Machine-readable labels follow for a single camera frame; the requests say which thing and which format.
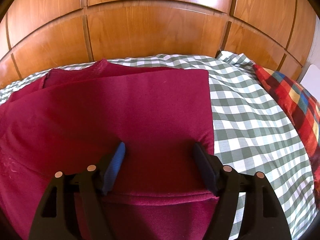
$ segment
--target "white wall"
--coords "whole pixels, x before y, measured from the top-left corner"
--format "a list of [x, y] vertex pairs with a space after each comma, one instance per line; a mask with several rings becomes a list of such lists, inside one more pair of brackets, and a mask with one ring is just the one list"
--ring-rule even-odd
[[301, 85], [307, 89], [318, 101], [320, 101], [320, 67], [311, 65], [301, 81]]
[[309, 56], [307, 58], [307, 62], [302, 68], [301, 75], [297, 79], [298, 82], [300, 82], [307, 72], [309, 66], [311, 64], [316, 65], [317, 67], [320, 67], [320, 20], [318, 17], [316, 17], [316, 29], [315, 34], [313, 36], [313, 42], [311, 46], [311, 50], [309, 52]]

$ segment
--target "red plaid pillow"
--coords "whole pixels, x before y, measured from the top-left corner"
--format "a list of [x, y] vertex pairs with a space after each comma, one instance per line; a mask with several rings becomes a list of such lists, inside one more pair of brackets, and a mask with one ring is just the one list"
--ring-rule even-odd
[[315, 182], [315, 197], [320, 208], [319, 102], [300, 84], [278, 71], [254, 65], [263, 88], [286, 113], [309, 156]]

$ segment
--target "maroon cloth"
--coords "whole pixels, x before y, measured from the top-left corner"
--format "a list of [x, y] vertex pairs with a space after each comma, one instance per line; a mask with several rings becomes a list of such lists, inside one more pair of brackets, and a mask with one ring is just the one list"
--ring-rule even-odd
[[118, 239], [201, 239], [217, 203], [191, 156], [196, 141], [213, 154], [208, 72], [106, 60], [52, 70], [0, 106], [0, 207], [18, 234], [28, 238], [55, 172], [80, 172], [120, 141], [126, 156], [103, 199]]

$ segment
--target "bed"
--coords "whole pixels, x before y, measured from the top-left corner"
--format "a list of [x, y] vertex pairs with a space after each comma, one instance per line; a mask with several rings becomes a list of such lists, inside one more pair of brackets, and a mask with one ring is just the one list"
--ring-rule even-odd
[[[297, 79], [316, 14], [307, 0], [264, 1], [15, 0], [0, 23], [0, 104], [51, 68], [82, 69], [102, 58], [206, 69], [215, 154], [239, 172], [267, 175], [299, 239], [317, 214], [310, 163], [252, 64]], [[244, 200], [230, 239], [239, 233]]]

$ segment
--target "copper rivet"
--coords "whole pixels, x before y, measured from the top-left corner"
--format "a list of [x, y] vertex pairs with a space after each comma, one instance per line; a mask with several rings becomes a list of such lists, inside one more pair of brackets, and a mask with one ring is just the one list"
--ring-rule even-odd
[[230, 171], [232, 171], [232, 168], [229, 165], [225, 165], [225, 166], [223, 166], [223, 170], [226, 172], [230, 172]]
[[88, 170], [88, 171], [94, 171], [96, 168], [97, 168], [96, 165], [89, 165], [89, 166], [87, 167], [87, 170]]
[[260, 179], [263, 179], [264, 178], [264, 174], [262, 172], [257, 172], [257, 177], [260, 178]]
[[62, 171], [58, 171], [56, 172], [56, 174], [54, 175], [56, 178], [60, 178], [63, 175]]

